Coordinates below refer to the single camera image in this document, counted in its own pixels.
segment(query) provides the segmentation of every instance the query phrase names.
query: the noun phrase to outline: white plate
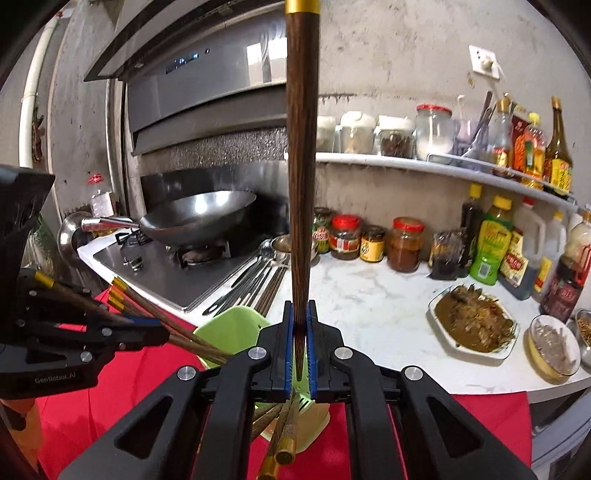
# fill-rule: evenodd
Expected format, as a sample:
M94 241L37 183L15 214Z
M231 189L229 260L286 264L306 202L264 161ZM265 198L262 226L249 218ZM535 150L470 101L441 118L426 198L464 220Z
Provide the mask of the white plate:
M441 300L447 293L449 293L450 291L452 291L457 286L458 285L454 285L452 287L446 288L439 295L437 295L437 297L435 297L434 299L432 299L431 302L429 302L429 313L431 314L431 318L434 320L435 324L439 327L439 330L441 331L441 334L443 335L443 337L445 338L445 340L447 340L447 343L449 344L449 346L452 349L454 349L456 352L467 353L469 355L479 356L479 357L483 357L483 358L492 358L492 359L495 359L495 360L504 360L512 352L513 347L515 346L515 344L517 342L517 338L519 337L519 325L514 320L513 315L511 315L507 311L507 309L503 305L501 305L500 303L498 303L498 306L501 308L501 310L503 311L503 313L505 314L505 316L507 318L513 320L513 328L511 330L512 333L513 333L513 340L511 340L510 342L507 342L503 346L500 346L496 350L493 350L492 352L488 352L488 353L486 353L486 352L477 352L476 350L472 350L472 349L467 348L465 346L458 345L457 342L447 332L447 330L445 329L445 327L443 326L443 324L441 323L441 321L437 317L437 314L435 313L435 306L439 303L439 300ZM488 295L487 297L490 298L490 299L496 300L496 297L493 297L493 296L490 296L490 295Z

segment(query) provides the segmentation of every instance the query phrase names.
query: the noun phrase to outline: cooked food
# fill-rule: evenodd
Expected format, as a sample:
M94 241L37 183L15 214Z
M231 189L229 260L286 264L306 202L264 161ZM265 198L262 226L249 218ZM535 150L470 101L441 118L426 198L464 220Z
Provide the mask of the cooked food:
M550 325L542 324L539 319L534 321L531 333L535 346L546 363L559 374L570 375L577 361L569 355L565 334Z
M449 335L477 352L490 353L513 340L513 320L505 317L495 299L481 288L460 285L435 306L435 313Z

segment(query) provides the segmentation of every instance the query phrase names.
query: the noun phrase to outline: sauce jar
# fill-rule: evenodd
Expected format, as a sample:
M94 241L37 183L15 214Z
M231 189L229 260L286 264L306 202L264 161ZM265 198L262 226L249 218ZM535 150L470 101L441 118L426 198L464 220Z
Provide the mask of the sauce jar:
M325 254L330 251L329 228L334 212L329 208L316 207L314 209L314 223L312 224L312 238L316 240L317 251Z
M398 272L414 272L420 261L423 248L421 234L425 226L419 220L410 217L395 218L393 224L388 265Z
M359 256L361 218L355 215L335 215L330 227L330 254L339 260L354 260Z
M378 225L368 225L363 229L359 258L366 262L377 263L384 258L386 229Z

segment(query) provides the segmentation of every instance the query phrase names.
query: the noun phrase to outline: plate of food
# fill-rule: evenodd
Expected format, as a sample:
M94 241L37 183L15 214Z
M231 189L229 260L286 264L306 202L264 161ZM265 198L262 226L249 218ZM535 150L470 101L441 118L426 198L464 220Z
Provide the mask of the plate of food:
M519 325L506 308L474 285L446 288L429 302L429 313L458 352L504 360L519 336Z

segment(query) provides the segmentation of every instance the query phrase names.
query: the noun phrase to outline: white shelf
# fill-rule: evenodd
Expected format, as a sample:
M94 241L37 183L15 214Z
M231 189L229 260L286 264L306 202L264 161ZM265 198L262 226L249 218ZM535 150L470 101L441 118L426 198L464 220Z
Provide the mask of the white shelf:
M447 162L450 164L445 165L433 160L439 160L439 162ZM447 177L455 177L458 179L474 181L476 183L490 185L500 189L509 190L510 192L526 195L530 198L541 200L542 202L547 202L551 205L554 205L565 212L574 212L577 209L577 204L574 197L564 200L543 190L529 188L518 181L493 175L490 173L493 169L492 164L478 160L456 157L454 155L430 155L427 161L421 161L398 157L384 157L380 155L317 153L316 161L318 163L342 163L350 165L364 165L367 167L398 168L401 170L423 171L425 173L431 173L435 175L445 175ZM470 168L460 167L458 165L471 165L473 168L479 168L483 171L471 170ZM520 175L514 170L511 170L510 172L516 176Z

